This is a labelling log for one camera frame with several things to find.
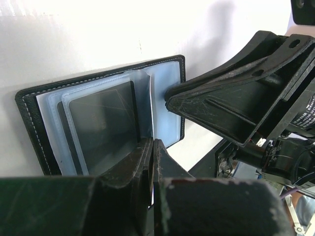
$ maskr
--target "wallet pocket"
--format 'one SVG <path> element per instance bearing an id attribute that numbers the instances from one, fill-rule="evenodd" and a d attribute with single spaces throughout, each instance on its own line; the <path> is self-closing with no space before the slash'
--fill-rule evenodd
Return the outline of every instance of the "wallet pocket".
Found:
<path id="1" fill-rule="evenodd" d="M 184 71 L 184 57 L 176 56 L 18 92 L 44 173 L 99 175 L 140 138 L 178 142 L 184 119 L 167 111 L 164 94 L 185 80 Z"/>

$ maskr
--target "white stitching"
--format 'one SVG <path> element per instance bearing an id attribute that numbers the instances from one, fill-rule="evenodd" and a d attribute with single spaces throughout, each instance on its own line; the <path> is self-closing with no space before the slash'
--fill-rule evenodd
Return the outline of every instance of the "white stitching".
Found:
<path id="1" fill-rule="evenodd" d="M 30 93 L 30 94 L 24 95 L 24 96 L 22 97 L 22 101 L 24 102 L 24 105 L 25 105 L 25 107 L 26 107 L 26 110 L 27 110 L 27 112 L 28 112 L 28 114 L 29 114 L 31 123 L 32 123 L 32 125 L 33 125 L 34 131 L 35 131 L 35 134 L 36 134 L 36 138 L 37 138 L 38 144 L 39 144 L 39 146 L 40 146 L 40 148 L 41 148 L 41 151 L 42 151 L 42 153 L 43 153 L 43 156 L 44 156 L 44 158 L 45 158 L 45 162 L 46 162 L 46 165 L 47 165 L 47 167 L 48 167 L 48 170 L 49 170 L 50 175 L 52 175 L 52 173 L 51 173 L 50 167 L 49 167 L 49 165 L 48 165 L 48 162 L 47 162 L 47 159 L 46 159 L 46 155 L 45 155 L 44 149 L 43 149 L 43 147 L 42 147 L 42 145 L 41 145 L 41 142 L 40 142 L 40 140 L 39 140 L 39 137 L 38 137 L 38 134 L 37 134 L 37 130 L 36 130 L 35 125 L 34 125 L 34 123 L 33 123 L 33 119 L 32 119 L 31 114 L 30 114 L 30 112 L 29 112 L 28 106 L 27 106 L 27 104 L 26 104 L 26 102 L 25 102 L 25 100 L 24 100 L 25 97 L 30 96 L 30 95 L 32 95 L 32 94 L 41 93 L 41 92 L 46 92 L 46 91 L 50 91 L 50 90 L 55 90 L 55 89 L 59 89 L 59 88 L 65 87 L 65 86 L 74 85 L 74 84 L 78 84 L 78 83 L 82 83 L 82 82 L 86 82 L 86 81 L 91 81 L 91 80 L 106 78 L 106 77 L 108 77 L 108 76 L 110 76 L 110 75 L 115 75 L 115 74 L 123 73 L 123 72 L 129 71 L 129 70 L 136 70 L 136 69 L 140 69 L 140 68 L 143 68 L 143 67 L 148 67 L 148 66 L 151 66 L 151 65 L 161 64 L 161 63 L 164 63 L 164 62 L 167 62 L 167 61 L 174 61 L 174 60 L 176 60 L 176 59 L 180 59 L 181 62 L 182 62 L 182 77 L 184 78 L 184 61 L 183 61 L 182 58 L 174 58 L 174 59 L 169 59 L 169 60 L 164 60 L 164 61 L 152 63 L 152 64 L 149 64 L 149 65 L 143 65 L 143 66 L 139 66 L 139 67 L 136 67 L 136 68 L 131 68 L 131 69 L 124 70 L 124 71 L 118 71 L 118 72 L 115 72 L 115 73 L 112 73 L 112 74 L 108 74 L 108 75 L 104 75 L 104 76 L 100 76 L 100 77 L 96 77 L 96 78 L 92 78 L 92 79 L 88 79 L 88 80 L 77 81 L 77 82 L 75 82 L 75 83 L 71 83 L 71 84 L 67 84 L 67 85 L 62 85 L 62 86 L 58 86 L 58 87 L 55 87 L 55 88 L 49 88 L 49 89 L 46 89 L 46 90 L 43 90 L 43 91 L 32 92 L 32 93 Z"/>

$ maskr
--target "card holder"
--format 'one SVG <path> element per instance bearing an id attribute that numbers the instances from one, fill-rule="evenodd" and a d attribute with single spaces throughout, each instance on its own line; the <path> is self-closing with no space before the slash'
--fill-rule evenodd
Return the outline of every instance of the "card holder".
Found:
<path id="1" fill-rule="evenodd" d="M 164 101 L 184 81 L 185 58 L 174 56 L 28 88 L 16 102 L 44 174 L 99 175 L 140 138 L 168 147 L 184 137 Z"/>

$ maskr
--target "white surface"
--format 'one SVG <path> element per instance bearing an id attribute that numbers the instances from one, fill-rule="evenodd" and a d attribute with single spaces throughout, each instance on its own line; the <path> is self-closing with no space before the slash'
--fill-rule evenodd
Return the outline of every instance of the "white surface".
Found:
<path id="1" fill-rule="evenodd" d="M 85 2 L 1 1 L 0 176 L 42 174 L 18 90 L 175 54 L 186 57 L 191 79 L 229 60 L 258 30 L 285 34 L 290 16 L 289 0 Z M 190 169 L 219 140 L 187 121 L 186 137 L 169 152 Z"/>

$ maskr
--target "open wallet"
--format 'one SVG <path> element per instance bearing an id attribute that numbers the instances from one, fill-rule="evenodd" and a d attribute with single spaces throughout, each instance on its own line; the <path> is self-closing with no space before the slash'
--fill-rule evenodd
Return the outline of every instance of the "open wallet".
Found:
<path id="1" fill-rule="evenodd" d="M 15 100 L 45 175 L 100 175 L 142 138 L 166 147 L 184 138 L 184 119 L 165 106 L 185 81 L 173 56 L 19 91 Z"/>

